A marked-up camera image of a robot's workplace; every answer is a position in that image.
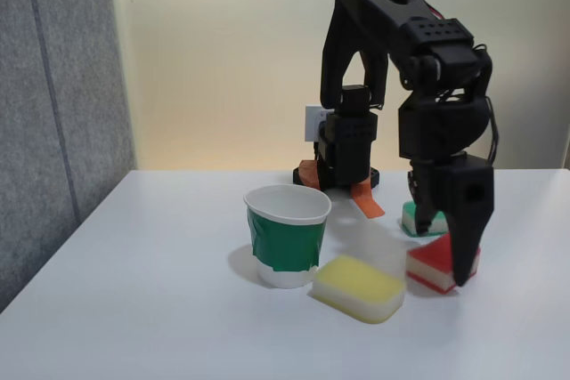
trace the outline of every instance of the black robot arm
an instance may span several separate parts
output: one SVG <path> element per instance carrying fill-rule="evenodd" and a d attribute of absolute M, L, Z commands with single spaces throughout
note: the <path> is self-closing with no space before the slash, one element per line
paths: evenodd
<path fill-rule="evenodd" d="M 364 83 L 343 87 L 355 53 L 362 57 Z M 370 173 L 377 127 L 370 108 L 384 105 L 388 57 L 411 90 L 398 114 L 400 157 L 411 161 L 416 228 L 426 233 L 436 212 L 445 213 L 453 276 L 462 286 L 493 213 L 493 159 L 463 151 L 491 117 L 485 93 L 492 62 L 458 20 L 436 17 L 425 0 L 335 0 L 321 81 L 321 104 L 335 111 L 319 133 L 319 165 L 338 186 Z"/>

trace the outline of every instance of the white table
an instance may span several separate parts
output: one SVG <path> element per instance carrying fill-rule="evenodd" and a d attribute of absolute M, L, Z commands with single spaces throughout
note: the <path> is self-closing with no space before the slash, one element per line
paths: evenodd
<path fill-rule="evenodd" d="M 498 171 L 478 274 L 449 296 L 408 281 L 376 326 L 257 279 L 242 195 L 289 178 L 130 173 L 0 315 L 0 378 L 570 376 L 568 171 Z M 405 172 L 382 173 L 379 219 L 331 197 L 322 263 L 349 253 L 403 274 L 425 242 L 398 226 Z"/>

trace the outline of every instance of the green paper cup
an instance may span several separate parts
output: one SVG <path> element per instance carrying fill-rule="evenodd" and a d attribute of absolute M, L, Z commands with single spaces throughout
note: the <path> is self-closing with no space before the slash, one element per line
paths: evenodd
<path fill-rule="evenodd" d="M 329 197 L 308 187 L 280 184 L 252 190 L 244 201 L 259 277 L 277 288 L 311 282 L 332 206 Z"/>

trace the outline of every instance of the cable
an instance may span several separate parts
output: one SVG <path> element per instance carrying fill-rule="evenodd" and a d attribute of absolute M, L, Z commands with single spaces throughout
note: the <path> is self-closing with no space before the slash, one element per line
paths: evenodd
<path fill-rule="evenodd" d="M 429 4 L 428 2 L 426 2 L 427 7 L 429 8 L 429 10 L 440 20 L 445 20 L 444 16 L 436 9 L 434 8 L 431 4 Z"/>
<path fill-rule="evenodd" d="M 497 147 L 499 146 L 499 128 L 497 127 L 497 122 L 495 120 L 495 112 L 493 110 L 493 103 L 488 96 L 485 96 L 487 99 L 487 105 L 489 106 L 489 113 L 491 115 L 491 133 L 493 135 L 493 139 L 491 141 L 491 149 L 489 150 L 489 157 L 487 158 L 487 163 L 492 165 L 495 161 L 497 156 Z"/>

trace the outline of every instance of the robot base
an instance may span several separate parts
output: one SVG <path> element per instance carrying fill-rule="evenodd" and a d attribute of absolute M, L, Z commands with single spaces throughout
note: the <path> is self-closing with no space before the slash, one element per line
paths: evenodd
<path fill-rule="evenodd" d="M 335 189 L 337 186 L 335 177 L 333 174 L 329 173 L 327 169 L 318 168 L 317 173 L 319 175 L 319 185 L 321 186 L 321 190 L 325 191 L 328 189 Z M 380 173 L 378 170 L 371 168 L 370 169 L 370 185 L 374 189 L 378 186 L 380 181 Z M 295 168 L 293 170 L 293 182 L 300 186 L 303 186 L 303 182 L 301 181 L 301 177 L 299 176 L 299 168 Z M 340 186 L 342 189 L 348 189 L 348 186 Z"/>

